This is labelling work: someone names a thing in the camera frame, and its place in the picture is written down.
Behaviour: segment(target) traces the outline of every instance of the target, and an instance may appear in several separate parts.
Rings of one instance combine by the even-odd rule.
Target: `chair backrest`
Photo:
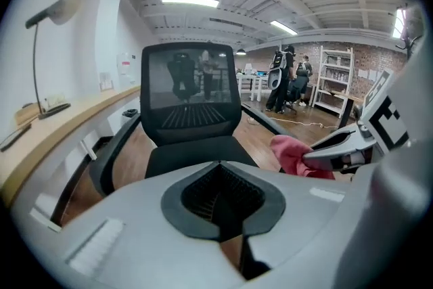
[[[163,146],[232,135],[241,118],[233,50],[214,43],[164,43],[141,56],[141,123]]]

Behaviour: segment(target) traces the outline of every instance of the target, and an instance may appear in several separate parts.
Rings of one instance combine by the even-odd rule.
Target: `ceiling light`
[[[397,14],[395,16],[395,24],[394,24],[394,31],[392,32],[392,37],[395,39],[401,38],[401,35],[403,33],[403,28],[405,26],[405,17],[406,17],[406,10],[397,10]]]
[[[298,33],[296,31],[294,31],[293,29],[290,29],[288,26],[285,26],[284,24],[281,24],[280,22],[272,21],[271,24],[273,26],[277,26],[278,28],[288,32],[289,34],[298,35]]]
[[[217,7],[219,1],[217,0],[161,0],[163,3],[182,3],[182,4],[196,4]]]

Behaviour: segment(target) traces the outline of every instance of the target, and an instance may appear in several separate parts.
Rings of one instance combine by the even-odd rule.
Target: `desk lamp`
[[[36,25],[35,30],[35,39],[33,41],[33,82],[35,84],[35,93],[36,93],[36,99],[38,101],[38,107],[39,107],[39,119],[44,119],[47,117],[52,116],[53,114],[56,114],[62,110],[65,110],[70,106],[70,104],[62,104],[59,106],[56,106],[46,112],[42,111],[41,102],[39,101],[39,94],[38,94],[38,87],[36,83],[36,68],[35,68],[35,60],[36,60],[36,38],[38,34],[38,25],[39,22],[44,20],[45,18],[49,18],[51,21],[53,21],[55,24],[62,25],[69,21],[73,15],[77,12],[78,8],[80,7],[81,0],[59,0],[56,1],[53,5],[47,7],[46,9],[42,10],[38,14],[34,15],[31,19],[29,19],[26,22],[26,28],[29,29]]]

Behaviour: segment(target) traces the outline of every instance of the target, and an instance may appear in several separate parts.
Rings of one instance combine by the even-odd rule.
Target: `desk surface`
[[[11,148],[0,153],[0,187],[6,206],[42,159],[71,132],[119,100],[134,93],[138,96],[139,91],[140,86],[122,92],[104,91],[71,101],[71,107],[52,117],[32,121],[32,128]]]
[[[344,94],[344,93],[342,93],[340,91],[331,91],[331,94],[339,95],[339,96],[342,96],[342,97],[347,97],[348,99],[353,100],[354,102],[357,102],[357,103],[360,103],[360,104],[362,104],[364,102],[364,100],[359,99],[358,97],[352,97],[352,96],[346,95],[346,94]]]

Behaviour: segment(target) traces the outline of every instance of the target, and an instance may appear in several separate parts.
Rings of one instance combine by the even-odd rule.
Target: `white cable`
[[[302,122],[295,122],[294,120],[279,119],[279,118],[273,118],[273,117],[269,117],[269,118],[270,118],[270,119],[275,119],[275,120],[281,120],[282,122],[290,122],[290,123],[295,123],[295,124],[302,124],[302,125],[305,125],[305,126],[309,126],[309,125],[319,125],[321,128],[338,128],[338,127],[335,126],[335,125],[331,125],[331,126],[325,127],[322,123],[309,123],[309,124],[305,124],[305,123],[302,123]]]

